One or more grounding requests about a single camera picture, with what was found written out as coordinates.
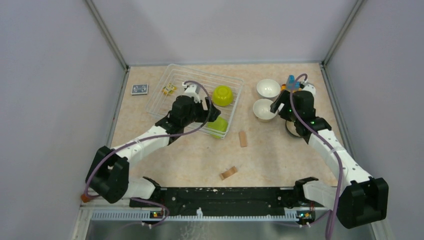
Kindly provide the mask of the white bowl with blue rim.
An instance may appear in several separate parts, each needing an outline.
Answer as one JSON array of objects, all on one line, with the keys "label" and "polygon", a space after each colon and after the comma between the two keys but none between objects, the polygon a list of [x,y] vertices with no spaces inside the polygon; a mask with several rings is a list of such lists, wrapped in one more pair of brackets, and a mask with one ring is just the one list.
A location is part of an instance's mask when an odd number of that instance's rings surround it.
[{"label": "white bowl with blue rim", "polygon": [[256,84],[256,91],[261,98],[273,99],[280,94],[281,85],[273,79],[262,79]]}]

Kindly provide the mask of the round lime green bowl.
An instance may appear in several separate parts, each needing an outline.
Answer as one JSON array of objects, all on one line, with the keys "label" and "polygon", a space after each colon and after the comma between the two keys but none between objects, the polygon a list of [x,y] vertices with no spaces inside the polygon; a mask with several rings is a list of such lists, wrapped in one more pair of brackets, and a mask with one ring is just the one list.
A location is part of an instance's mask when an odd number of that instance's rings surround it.
[{"label": "round lime green bowl", "polygon": [[215,105],[226,107],[234,100],[234,95],[231,88],[227,85],[217,86],[212,93],[212,101]]}]

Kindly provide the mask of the beige ceramic bowl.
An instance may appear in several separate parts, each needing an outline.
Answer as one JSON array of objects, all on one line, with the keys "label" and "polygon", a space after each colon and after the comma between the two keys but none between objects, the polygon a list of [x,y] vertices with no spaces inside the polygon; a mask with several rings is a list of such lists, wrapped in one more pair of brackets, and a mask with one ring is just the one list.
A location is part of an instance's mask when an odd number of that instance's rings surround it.
[{"label": "beige ceramic bowl", "polygon": [[273,103],[270,99],[258,99],[252,107],[255,117],[260,122],[269,122],[277,116],[277,112],[271,112],[271,104]]}]

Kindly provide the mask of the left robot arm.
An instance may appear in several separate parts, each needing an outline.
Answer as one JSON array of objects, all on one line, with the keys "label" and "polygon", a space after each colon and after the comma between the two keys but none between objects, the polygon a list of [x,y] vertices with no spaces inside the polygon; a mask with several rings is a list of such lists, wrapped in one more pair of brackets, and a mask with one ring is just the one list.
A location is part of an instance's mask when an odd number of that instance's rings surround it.
[{"label": "left robot arm", "polygon": [[149,154],[164,148],[179,137],[187,135],[185,128],[192,123],[200,126],[215,121],[220,115],[209,94],[201,99],[200,91],[206,88],[200,83],[188,80],[183,83],[184,92],[176,97],[171,110],[149,130],[129,142],[109,148],[103,146],[95,154],[85,179],[85,189],[81,196],[84,202],[102,197],[114,204],[122,198],[141,198],[149,207],[160,202],[159,186],[153,180],[131,178],[130,169]]}]

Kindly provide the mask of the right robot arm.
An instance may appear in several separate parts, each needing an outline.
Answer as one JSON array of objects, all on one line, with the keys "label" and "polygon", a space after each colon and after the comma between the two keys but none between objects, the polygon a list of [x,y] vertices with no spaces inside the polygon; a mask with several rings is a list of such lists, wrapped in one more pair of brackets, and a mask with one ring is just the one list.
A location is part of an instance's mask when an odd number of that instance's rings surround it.
[{"label": "right robot arm", "polygon": [[316,115],[315,91],[304,87],[291,93],[283,89],[270,111],[294,124],[296,133],[321,156],[337,179],[332,187],[315,177],[297,180],[293,200],[299,206],[316,202],[336,215],[347,229],[387,217],[389,185],[374,178],[353,159],[337,139],[331,125]]}]

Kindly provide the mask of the white wire dish rack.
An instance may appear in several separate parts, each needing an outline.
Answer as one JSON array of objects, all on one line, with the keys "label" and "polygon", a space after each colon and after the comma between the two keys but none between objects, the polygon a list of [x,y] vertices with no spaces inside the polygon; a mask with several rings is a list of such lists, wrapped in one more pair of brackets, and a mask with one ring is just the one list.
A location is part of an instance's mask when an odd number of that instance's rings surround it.
[{"label": "white wire dish rack", "polygon": [[[230,105],[218,106],[214,104],[216,108],[221,111],[219,116],[228,122],[226,133],[223,138],[221,138],[224,139],[230,130],[230,125],[240,100],[240,95],[244,86],[244,81],[242,79],[202,71],[187,66],[170,64],[159,79],[157,86],[150,91],[151,96],[147,102],[146,111],[157,119],[165,117],[171,110],[175,99],[184,93],[185,88],[183,84],[186,81],[195,81],[201,84],[210,96],[213,94],[214,89],[221,85],[228,86],[232,90],[234,99]],[[162,88],[167,84],[175,85],[177,90],[173,94],[164,95],[162,93]],[[207,124],[199,131],[210,135]]]}]

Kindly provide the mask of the teal ceramic bowl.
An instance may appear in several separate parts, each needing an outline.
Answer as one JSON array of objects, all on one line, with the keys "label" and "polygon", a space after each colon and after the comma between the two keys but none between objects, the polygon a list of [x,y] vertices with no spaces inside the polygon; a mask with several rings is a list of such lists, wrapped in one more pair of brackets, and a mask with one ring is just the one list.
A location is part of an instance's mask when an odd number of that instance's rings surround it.
[{"label": "teal ceramic bowl", "polygon": [[301,138],[302,136],[297,133],[295,123],[292,121],[285,122],[286,132],[293,138]]}]

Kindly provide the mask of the square lime green bowl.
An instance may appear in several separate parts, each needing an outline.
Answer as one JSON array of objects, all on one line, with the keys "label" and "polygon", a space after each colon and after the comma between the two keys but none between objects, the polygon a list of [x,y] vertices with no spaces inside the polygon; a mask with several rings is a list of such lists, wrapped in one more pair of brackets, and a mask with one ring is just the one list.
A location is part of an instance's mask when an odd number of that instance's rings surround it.
[{"label": "square lime green bowl", "polygon": [[216,139],[222,139],[227,131],[228,122],[222,118],[218,117],[215,121],[209,122],[207,128],[210,131],[210,135]]}]

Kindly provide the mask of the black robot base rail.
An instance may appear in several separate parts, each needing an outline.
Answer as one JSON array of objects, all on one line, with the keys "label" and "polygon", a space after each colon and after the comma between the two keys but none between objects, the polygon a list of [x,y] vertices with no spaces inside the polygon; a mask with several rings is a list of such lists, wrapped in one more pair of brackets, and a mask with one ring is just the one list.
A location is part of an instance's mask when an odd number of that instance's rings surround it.
[{"label": "black robot base rail", "polygon": [[318,203],[300,199],[291,187],[167,187],[155,191],[151,202],[167,207],[171,216],[282,216],[289,209],[316,209]]}]

